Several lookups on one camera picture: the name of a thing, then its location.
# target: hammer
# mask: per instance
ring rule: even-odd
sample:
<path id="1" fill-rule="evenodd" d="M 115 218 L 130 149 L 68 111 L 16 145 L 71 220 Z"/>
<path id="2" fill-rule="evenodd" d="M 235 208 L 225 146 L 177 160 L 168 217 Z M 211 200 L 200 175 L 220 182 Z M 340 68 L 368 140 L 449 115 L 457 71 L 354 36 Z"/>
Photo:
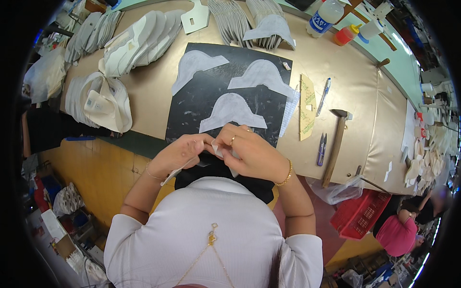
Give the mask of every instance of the hammer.
<path id="1" fill-rule="evenodd" d="M 335 169 L 336 160 L 338 159 L 339 148 L 341 147 L 341 141 L 343 140 L 344 127 L 346 126 L 346 120 L 352 120 L 352 113 L 349 113 L 344 110 L 331 109 L 336 116 L 339 117 L 338 127 L 336 129 L 336 137 L 333 142 L 333 148 L 331 149 L 330 159 L 328 160 L 328 165 L 326 166 L 325 174 L 323 175 L 322 187 L 327 188 L 330 184 L 331 175 L 333 174 L 333 169 Z"/>

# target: woman's right hand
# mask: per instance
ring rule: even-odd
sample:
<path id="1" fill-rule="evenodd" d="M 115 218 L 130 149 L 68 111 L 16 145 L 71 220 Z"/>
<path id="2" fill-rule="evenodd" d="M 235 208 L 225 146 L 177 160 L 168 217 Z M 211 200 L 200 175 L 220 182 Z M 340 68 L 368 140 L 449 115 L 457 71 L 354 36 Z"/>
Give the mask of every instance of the woman's right hand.
<path id="1" fill-rule="evenodd" d="M 290 171 L 288 159 L 246 125 L 224 125 L 215 144 L 221 149 L 224 163 L 240 175 L 281 183 Z M 231 146 L 240 159 L 230 153 Z"/>

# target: woman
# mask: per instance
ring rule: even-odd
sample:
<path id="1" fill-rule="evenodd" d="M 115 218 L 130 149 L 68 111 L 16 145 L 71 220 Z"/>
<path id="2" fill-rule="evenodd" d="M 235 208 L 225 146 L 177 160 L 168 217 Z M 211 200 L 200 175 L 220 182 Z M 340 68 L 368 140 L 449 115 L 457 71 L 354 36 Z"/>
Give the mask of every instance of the woman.
<path id="1" fill-rule="evenodd" d="M 172 192 L 149 217 L 160 183 L 202 151 L 214 155 L 213 140 L 229 168 L 278 185 L 286 239 L 263 201 L 221 177 Z M 148 163 L 112 219 L 104 265 L 116 287 L 319 287 L 322 241 L 291 161 L 246 125 L 226 124 L 216 139 L 183 135 Z"/>
<path id="2" fill-rule="evenodd" d="M 407 201 L 419 208 L 421 213 L 416 217 L 416 221 L 424 225 L 441 217 L 450 207 L 451 199 L 450 189 L 445 185 L 438 185 L 434 192 L 429 190 L 425 197 L 415 196 Z"/>
<path id="3" fill-rule="evenodd" d="M 66 137 L 105 136 L 119 138 L 122 133 L 107 128 L 93 128 L 74 120 L 63 112 L 55 113 L 48 106 L 29 109 L 22 115 L 23 156 L 61 146 Z"/>
<path id="4" fill-rule="evenodd" d="M 373 236 L 390 256 L 400 257 L 413 252 L 414 257 L 419 257 L 420 251 L 426 250 L 427 246 L 424 238 L 417 235 L 418 227 L 414 223 L 419 210 L 404 201 L 397 213 L 400 199 L 398 195 L 391 197 L 375 223 Z"/>

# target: red plastic crate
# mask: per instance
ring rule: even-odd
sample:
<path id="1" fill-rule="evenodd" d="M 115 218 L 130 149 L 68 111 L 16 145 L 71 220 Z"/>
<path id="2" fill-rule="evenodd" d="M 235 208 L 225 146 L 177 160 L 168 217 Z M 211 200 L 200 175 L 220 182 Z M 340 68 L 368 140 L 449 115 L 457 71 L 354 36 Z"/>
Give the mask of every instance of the red plastic crate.
<path id="1" fill-rule="evenodd" d="M 361 240 L 376 223 L 391 195 L 363 189 L 359 199 L 343 201 L 330 219 L 339 237 Z"/>

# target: wooden hammer handle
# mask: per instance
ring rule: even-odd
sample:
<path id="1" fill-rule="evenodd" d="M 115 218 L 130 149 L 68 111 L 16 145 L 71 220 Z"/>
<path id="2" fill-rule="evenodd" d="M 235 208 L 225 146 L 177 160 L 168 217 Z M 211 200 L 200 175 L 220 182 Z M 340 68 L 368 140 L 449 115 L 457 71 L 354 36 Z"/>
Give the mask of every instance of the wooden hammer handle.
<path id="1" fill-rule="evenodd" d="M 327 188 L 330 184 L 333 170 L 335 169 L 336 159 L 338 159 L 339 148 L 341 148 L 341 141 L 343 140 L 344 127 L 346 126 L 346 118 L 340 117 L 338 121 L 338 127 L 336 129 L 336 136 L 333 142 L 333 148 L 331 149 L 330 158 L 328 159 L 328 165 L 326 166 L 325 174 L 323 175 L 322 187 Z"/>

